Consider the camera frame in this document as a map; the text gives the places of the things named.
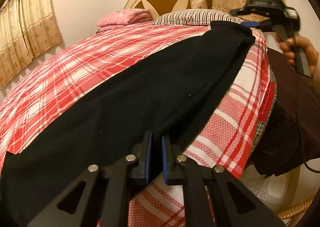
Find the folded black trousers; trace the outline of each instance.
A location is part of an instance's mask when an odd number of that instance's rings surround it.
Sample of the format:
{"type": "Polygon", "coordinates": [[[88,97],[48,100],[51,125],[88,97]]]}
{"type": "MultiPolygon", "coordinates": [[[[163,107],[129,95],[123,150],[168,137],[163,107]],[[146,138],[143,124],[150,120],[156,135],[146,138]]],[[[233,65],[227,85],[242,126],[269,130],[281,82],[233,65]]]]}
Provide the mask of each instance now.
{"type": "MultiPolygon", "coordinates": [[[[255,37],[215,21],[108,79],[48,125],[20,154],[7,152],[0,198],[21,227],[91,164],[107,166],[140,143],[145,130],[185,149],[238,74],[255,37]]],[[[161,172],[161,160],[153,174],[161,172]]]]}

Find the brown cloth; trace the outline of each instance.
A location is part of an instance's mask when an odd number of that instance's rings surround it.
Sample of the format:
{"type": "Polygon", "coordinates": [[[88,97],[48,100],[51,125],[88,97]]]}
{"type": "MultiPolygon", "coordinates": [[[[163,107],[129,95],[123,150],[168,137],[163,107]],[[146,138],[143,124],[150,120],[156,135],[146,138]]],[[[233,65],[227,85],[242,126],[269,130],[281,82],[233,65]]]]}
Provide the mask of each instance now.
{"type": "Polygon", "coordinates": [[[302,128],[306,161],[320,157],[320,97],[306,78],[297,75],[288,65],[283,54],[269,48],[268,58],[277,81],[277,99],[251,158],[259,174],[278,176],[303,164],[298,123],[302,128]]]}

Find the black cable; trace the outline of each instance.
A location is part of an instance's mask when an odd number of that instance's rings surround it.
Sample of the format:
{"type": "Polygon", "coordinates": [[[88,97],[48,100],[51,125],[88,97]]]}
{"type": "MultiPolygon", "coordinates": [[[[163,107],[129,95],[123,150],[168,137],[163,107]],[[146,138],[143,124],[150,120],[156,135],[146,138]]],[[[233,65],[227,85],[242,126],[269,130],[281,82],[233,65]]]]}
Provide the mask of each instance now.
{"type": "MultiPolygon", "coordinates": [[[[295,34],[294,34],[293,23],[292,23],[292,20],[290,18],[288,10],[286,8],[284,8],[284,10],[286,11],[287,16],[288,16],[289,21],[290,21],[290,26],[291,26],[291,29],[292,29],[292,32],[293,32],[293,47],[294,47],[295,52],[297,53],[298,52],[298,48],[297,48],[297,45],[296,45],[296,38],[295,38],[295,34]]],[[[300,106],[300,102],[299,102],[299,85],[300,85],[299,79],[300,79],[299,78],[299,74],[297,73],[297,121],[298,121],[299,136],[300,136],[300,140],[301,140],[302,161],[303,161],[305,167],[309,171],[311,171],[313,173],[320,174],[320,170],[315,170],[315,169],[311,168],[310,166],[307,165],[307,162],[306,162],[306,155],[305,155],[305,151],[304,151],[303,133],[302,133],[302,127],[301,127],[300,118],[299,118],[299,106],[300,106]]]]}

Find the silver bolt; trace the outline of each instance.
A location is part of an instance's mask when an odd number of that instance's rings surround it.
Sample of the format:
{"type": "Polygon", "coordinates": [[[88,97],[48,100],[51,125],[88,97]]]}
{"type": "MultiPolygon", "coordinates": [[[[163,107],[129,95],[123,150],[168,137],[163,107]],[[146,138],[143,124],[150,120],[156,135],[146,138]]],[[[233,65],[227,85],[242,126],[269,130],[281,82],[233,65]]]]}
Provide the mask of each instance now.
{"type": "Polygon", "coordinates": [[[222,173],[224,171],[224,167],[221,165],[215,166],[213,168],[217,173],[222,173]]]}
{"type": "Polygon", "coordinates": [[[187,157],[186,157],[185,155],[178,155],[178,156],[177,156],[177,160],[178,160],[179,162],[186,162],[187,157]]]}
{"type": "Polygon", "coordinates": [[[127,155],[125,157],[125,159],[128,161],[128,162],[132,162],[132,161],[135,161],[137,159],[137,157],[135,155],[127,155]]]}
{"type": "Polygon", "coordinates": [[[98,166],[97,165],[90,165],[89,167],[88,167],[88,170],[91,172],[91,173],[93,173],[93,172],[96,172],[97,170],[98,170],[98,166]]]}

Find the bed sheet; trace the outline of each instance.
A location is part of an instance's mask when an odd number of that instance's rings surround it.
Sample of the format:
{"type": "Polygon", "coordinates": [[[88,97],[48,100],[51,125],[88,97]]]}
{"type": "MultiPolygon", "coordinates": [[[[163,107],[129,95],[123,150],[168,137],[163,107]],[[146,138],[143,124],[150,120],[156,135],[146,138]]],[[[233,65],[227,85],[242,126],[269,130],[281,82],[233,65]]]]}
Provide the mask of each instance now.
{"type": "MultiPolygon", "coordinates": [[[[79,98],[139,60],[206,26],[128,25],[95,34],[62,50],[26,75],[0,106],[0,168],[6,151],[19,153],[79,98]]],[[[275,96],[258,32],[230,89],[204,129],[185,150],[200,165],[225,166],[239,178],[268,119],[275,96]]],[[[158,176],[130,203],[129,226],[184,226],[181,186],[166,186],[158,176]]]]}

